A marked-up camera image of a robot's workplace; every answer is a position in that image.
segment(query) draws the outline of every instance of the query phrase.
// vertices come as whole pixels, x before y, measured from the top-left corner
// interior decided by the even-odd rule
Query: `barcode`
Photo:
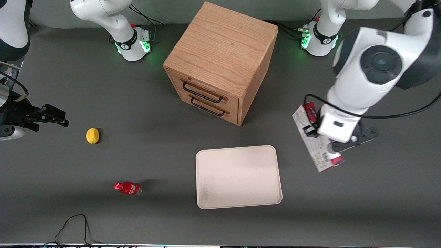
[[[325,162],[329,162],[329,157],[326,154],[326,152],[322,153],[321,156],[323,157],[323,159],[325,160]]]

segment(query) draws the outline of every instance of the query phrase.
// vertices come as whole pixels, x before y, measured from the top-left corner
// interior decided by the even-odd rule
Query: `plastic tray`
[[[276,149],[257,146],[199,151],[196,192],[202,209],[280,203]]]

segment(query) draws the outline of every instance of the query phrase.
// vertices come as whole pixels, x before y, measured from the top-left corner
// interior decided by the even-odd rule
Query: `red bottle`
[[[139,195],[142,192],[142,186],[132,182],[117,182],[113,187],[126,195]]]

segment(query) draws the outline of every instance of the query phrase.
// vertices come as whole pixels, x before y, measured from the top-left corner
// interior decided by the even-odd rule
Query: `wood grain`
[[[205,2],[164,66],[241,98],[276,32],[275,25]]]
[[[239,101],[239,117],[238,124],[242,125],[245,116],[248,113],[248,110],[253,103],[254,97],[259,90],[260,85],[262,84],[263,79],[268,71],[269,63],[271,61],[271,57],[273,55],[274,45],[276,43],[277,33],[274,34],[273,40],[271,41],[268,50],[265,53],[265,56],[262,58],[258,70],[254,74],[253,80],[249,84],[247,88],[247,94]]]
[[[191,99],[241,125],[266,75],[277,26],[205,2],[163,66],[182,101]],[[209,102],[183,89],[211,99]]]

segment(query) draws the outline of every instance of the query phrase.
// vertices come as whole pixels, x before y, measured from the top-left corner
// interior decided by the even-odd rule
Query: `drawer handle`
[[[209,112],[210,114],[213,114],[213,115],[218,116],[218,117],[222,117],[225,114],[225,110],[222,111],[222,114],[218,114],[218,113],[216,113],[214,111],[211,111],[211,110],[209,110],[207,108],[204,108],[204,107],[200,106],[199,104],[194,103],[193,100],[194,100],[194,97],[192,97],[191,100],[190,100],[190,102],[191,102],[191,104],[193,106],[196,106],[196,107],[198,107],[198,108],[200,108],[202,110],[205,110],[205,111]]]
[[[196,91],[193,91],[193,90],[190,90],[190,89],[187,89],[185,86],[187,85],[187,82],[185,82],[185,81],[183,81],[184,83],[182,84],[182,88],[184,88],[184,90],[185,91],[188,91],[188,92],[190,92],[190,93],[192,93],[192,94],[194,94],[194,95],[197,95],[198,97],[200,97],[200,98],[203,98],[203,99],[205,99],[205,100],[207,100],[207,101],[210,101],[210,102],[213,102],[213,103],[219,103],[219,102],[221,102],[221,100],[222,100],[222,97],[219,97],[219,100],[214,100],[214,99],[211,99],[211,98],[209,98],[209,97],[206,97],[206,96],[204,96],[204,95],[201,95],[201,94],[199,94],[198,92],[196,92]]]

